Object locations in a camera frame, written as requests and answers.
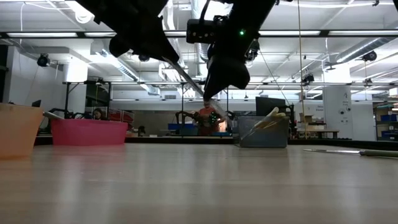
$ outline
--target gray plastic bin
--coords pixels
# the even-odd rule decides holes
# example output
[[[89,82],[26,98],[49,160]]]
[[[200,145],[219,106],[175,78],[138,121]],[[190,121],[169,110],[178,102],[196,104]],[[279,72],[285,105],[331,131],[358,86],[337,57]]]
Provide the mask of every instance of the gray plastic bin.
[[[265,129],[253,131],[254,125],[263,119],[269,125]],[[240,147],[285,148],[289,136],[289,118],[240,116],[235,136]]]

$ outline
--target ceiling pipe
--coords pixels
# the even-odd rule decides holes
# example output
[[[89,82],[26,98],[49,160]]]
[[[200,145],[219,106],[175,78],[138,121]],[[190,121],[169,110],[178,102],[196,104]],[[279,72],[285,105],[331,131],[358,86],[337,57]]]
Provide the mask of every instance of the ceiling pipe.
[[[206,0],[191,0],[191,13],[193,19],[199,19],[201,15],[201,11],[203,6],[205,5]],[[232,4],[223,4],[220,2],[210,1],[210,5],[206,11],[205,19],[213,20],[215,15],[225,16],[229,14],[232,9]],[[209,47],[208,44],[196,44],[199,62],[207,62],[207,49]],[[207,75],[206,67],[198,67],[198,71],[200,75]]]
[[[174,26],[174,6],[173,6],[173,0],[169,0],[166,4],[166,6],[163,8],[163,25],[167,30],[175,30],[175,26]],[[184,60],[182,57],[182,53],[180,50],[180,44],[178,42],[177,38],[173,38],[173,39],[169,39],[169,42],[171,43],[171,45],[173,46],[174,50],[176,51],[176,53],[178,54],[178,56],[180,56],[180,60],[178,61],[178,64],[184,68],[185,64],[184,64]]]
[[[389,25],[386,29],[398,29],[398,21],[395,21]],[[335,58],[336,63],[346,63],[354,60],[360,56],[363,56],[372,50],[375,50],[389,42],[395,40],[396,37],[378,37],[378,38],[367,38],[360,43],[350,47],[346,51],[338,54]]]
[[[346,5],[350,5],[350,4],[353,3],[354,1],[355,1],[355,0],[349,0],[349,1],[347,2]],[[320,26],[320,29],[324,29],[326,26],[328,26],[328,25],[329,25],[333,20],[335,20],[336,17],[338,17],[345,9],[346,9],[346,8],[341,8],[341,9],[339,9],[338,11],[336,11],[336,13],[334,13],[329,19],[327,19],[327,20]],[[295,52],[299,52],[299,51],[300,51],[300,47],[297,47],[297,50],[296,50]],[[275,73],[275,72],[278,71],[283,65],[285,65],[286,62],[289,61],[289,59],[291,58],[291,56],[294,55],[295,52],[292,52],[289,56],[287,56],[286,59],[285,59],[285,63],[280,64],[277,68],[274,69],[274,71],[272,71],[272,73]],[[317,62],[317,61],[314,61],[314,62],[312,62],[311,64],[313,64],[312,66],[314,66],[314,67],[319,67],[322,63]]]
[[[126,62],[123,60],[114,57],[113,55],[109,54],[106,50],[102,50],[101,53],[96,53],[97,55],[100,55],[106,59],[108,59],[108,62],[113,65],[119,72],[121,72],[123,75],[126,77],[130,78],[132,81],[137,82],[143,89],[145,89],[148,92],[148,95],[152,96],[159,96],[160,95],[160,89],[157,87],[153,87],[151,85],[147,85],[145,83],[145,80],[141,79],[139,75],[137,75],[137,72],[132,69]]]
[[[362,65],[360,68],[358,68],[358,69],[356,69],[356,70],[353,70],[353,71],[351,72],[351,74],[352,74],[352,73],[355,73],[355,72],[358,72],[358,71],[361,71],[361,70],[364,70],[365,68],[370,68],[370,67],[372,67],[372,66],[374,66],[374,65],[377,65],[378,63],[380,63],[380,62],[382,62],[382,61],[384,61],[384,60],[386,60],[386,59],[395,57],[395,56],[397,56],[397,55],[398,55],[398,52],[397,52],[397,53],[394,53],[394,54],[391,54],[391,55],[388,55],[387,57],[384,57],[384,58],[382,58],[382,59],[376,60],[376,61],[374,61],[374,62],[367,63],[366,65],[364,64],[364,65]]]

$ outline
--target fluorescent light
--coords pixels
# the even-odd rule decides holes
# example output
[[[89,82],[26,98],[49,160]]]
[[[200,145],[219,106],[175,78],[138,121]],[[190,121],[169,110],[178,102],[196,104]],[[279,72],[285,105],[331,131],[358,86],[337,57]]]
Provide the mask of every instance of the fluorescent light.
[[[166,35],[166,37],[186,37],[187,31],[165,30],[164,34]]]
[[[300,31],[298,30],[260,30],[261,36],[272,36],[272,35],[299,35]],[[319,35],[319,30],[303,30],[301,31],[301,35]]]
[[[137,85],[138,82],[112,82],[112,85]]]
[[[145,82],[148,85],[181,85],[180,82]]]
[[[7,33],[12,38],[37,38],[37,37],[77,37],[75,32],[20,32],[20,33]]]
[[[329,35],[398,35],[398,30],[335,30]]]
[[[114,37],[115,32],[85,32],[87,37]]]
[[[51,0],[52,2],[65,2],[65,0]],[[22,3],[22,2],[37,2],[37,3],[46,3],[43,0],[0,0],[0,3],[2,2],[17,2],[17,3]]]
[[[248,85],[262,85],[262,82],[249,82]]]
[[[282,85],[285,85],[285,86],[300,86],[301,85],[301,83],[292,83],[292,82],[270,82],[270,83],[266,83],[266,85],[279,85],[279,86],[282,86]]]
[[[112,101],[165,101],[163,99],[113,99]]]

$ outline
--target person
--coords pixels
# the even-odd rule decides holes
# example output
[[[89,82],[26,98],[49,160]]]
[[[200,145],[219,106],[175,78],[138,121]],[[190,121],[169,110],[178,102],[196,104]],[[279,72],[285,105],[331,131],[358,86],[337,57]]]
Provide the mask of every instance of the person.
[[[100,108],[96,108],[93,111],[93,117],[94,117],[94,119],[97,119],[97,120],[102,120],[102,121],[108,120]]]
[[[210,105],[209,101],[204,101],[203,102],[204,108],[200,109],[199,111],[199,119],[201,119],[201,125],[198,127],[199,128],[199,135],[201,136],[210,136],[213,133],[218,132],[219,130],[219,124],[225,121],[225,118],[223,118],[217,111]],[[210,123],[210,115],[211,113],[215,113],[216,117],[219,118],[218,121],[215,123],[211,124]]]

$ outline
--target computer monitor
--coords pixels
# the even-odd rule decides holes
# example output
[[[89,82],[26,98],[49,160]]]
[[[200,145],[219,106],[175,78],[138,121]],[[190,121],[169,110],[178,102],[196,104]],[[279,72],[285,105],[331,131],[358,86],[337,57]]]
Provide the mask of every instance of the computer monitor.
[[[257,116],[267,116],[277,106],[286,106],[286,101],[268,97],[256,97]],[[279,112],[283,113],[285,109],[280,109]]]
[[[37,100],[37,101],[32,103],[32,106],[33,107],[40,107],[41,104],[42,104],[42,100]]]

